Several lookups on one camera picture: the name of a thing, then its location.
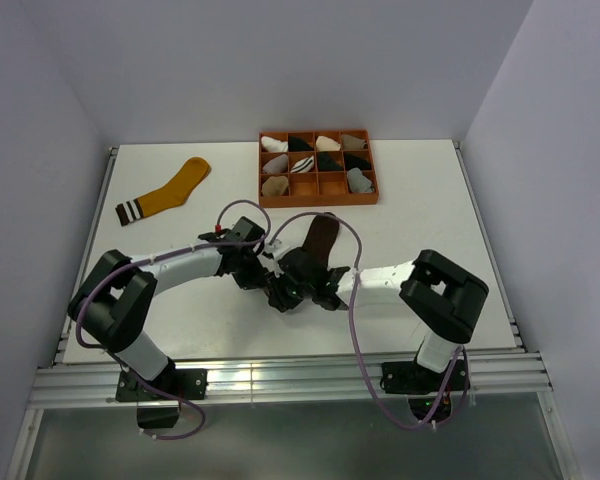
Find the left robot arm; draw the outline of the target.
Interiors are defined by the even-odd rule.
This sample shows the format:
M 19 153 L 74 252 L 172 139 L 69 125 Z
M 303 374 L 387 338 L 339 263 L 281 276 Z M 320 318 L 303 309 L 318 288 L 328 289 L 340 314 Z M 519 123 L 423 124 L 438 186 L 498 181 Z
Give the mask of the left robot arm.
M 247 289 L 259 288 L 265 273 L 256 246 L 267 231 L 241 217 L 231 229 L 201 234 L 181 249 L 130 257 L 105 252 L 68 306 L 76 323 L 95 346 L 135 371 L 139 388 L 152 399 L 163 399 L 175 386 L 173 361 L 144 332 L 155 296 L 202 278 L 231 275 Z

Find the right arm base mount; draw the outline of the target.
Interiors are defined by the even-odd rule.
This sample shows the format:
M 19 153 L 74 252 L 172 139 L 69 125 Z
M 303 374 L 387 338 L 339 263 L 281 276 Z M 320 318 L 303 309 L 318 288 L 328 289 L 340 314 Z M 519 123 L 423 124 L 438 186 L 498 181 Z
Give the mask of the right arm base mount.
M 431 425 L 439 425 L 449 420 L 454 413 L 453 393 L 460 393 L 460 400 L 467 399 L 471 387 L 466 362 L 457 360 L 447 383 L 446 373 L 435 373 L 417 364 L 415 361 L 391 361 L 381 364 L 382 376 L 380 388 L 386 394 L 406 395 L 413 416 L 422 421 L 429 413 L 440 388 L 444 387 L 437 409 L 430 418 Z

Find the dark brown sock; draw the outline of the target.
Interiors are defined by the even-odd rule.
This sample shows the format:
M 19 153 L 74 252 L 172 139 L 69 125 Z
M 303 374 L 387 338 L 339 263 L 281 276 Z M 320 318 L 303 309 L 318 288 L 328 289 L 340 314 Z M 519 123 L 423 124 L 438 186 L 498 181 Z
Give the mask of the dark brown sock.
M 317 215 L 312 220 L 301 246 L 322 267 L 327 268 L 329 257 L 337 240 L 340 223 L 331 212 Z

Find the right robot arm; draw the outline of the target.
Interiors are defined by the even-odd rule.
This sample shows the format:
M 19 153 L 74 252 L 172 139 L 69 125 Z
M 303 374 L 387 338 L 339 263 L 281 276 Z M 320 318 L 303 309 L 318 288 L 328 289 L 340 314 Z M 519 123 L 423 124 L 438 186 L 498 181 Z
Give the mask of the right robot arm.
M 426 390 L 446 379 L 451 357 L 470 342 L 489 295 L 483 280 L 431 249 L 405 263 L 364 270 L 329 269 L 302 247 L 267 247 L 264 256 L 279 268 L 268 296 L 281 312 L 305 300 L 327 311 L 408 307 L 427 327 L 412 368 L 415 383 Z

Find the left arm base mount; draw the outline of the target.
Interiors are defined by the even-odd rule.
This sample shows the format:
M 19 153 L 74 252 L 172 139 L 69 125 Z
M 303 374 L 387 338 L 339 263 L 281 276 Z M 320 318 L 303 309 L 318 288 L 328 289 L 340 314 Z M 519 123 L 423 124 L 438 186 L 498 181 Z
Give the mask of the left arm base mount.
M 176 426 L 190 403 L 206 395 L 208 371 L 202 368 L 173 369 L 155 380 L 143 380 L 122 371 L 115 393 L 117 403 L 136 405 L 139 428 L 149 431 L 169 430 Z

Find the grey sock black stripes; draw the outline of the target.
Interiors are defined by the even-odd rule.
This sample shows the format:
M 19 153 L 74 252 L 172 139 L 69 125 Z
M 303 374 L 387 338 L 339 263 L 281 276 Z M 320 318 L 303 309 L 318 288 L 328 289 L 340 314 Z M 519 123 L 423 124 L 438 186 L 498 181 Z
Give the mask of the grey sock black stripes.
M 352 168 L 347 171 L 347 182 L 349 191 L 353 194 L 371 194 L 375 192 L 373 182 L 359 168 Z

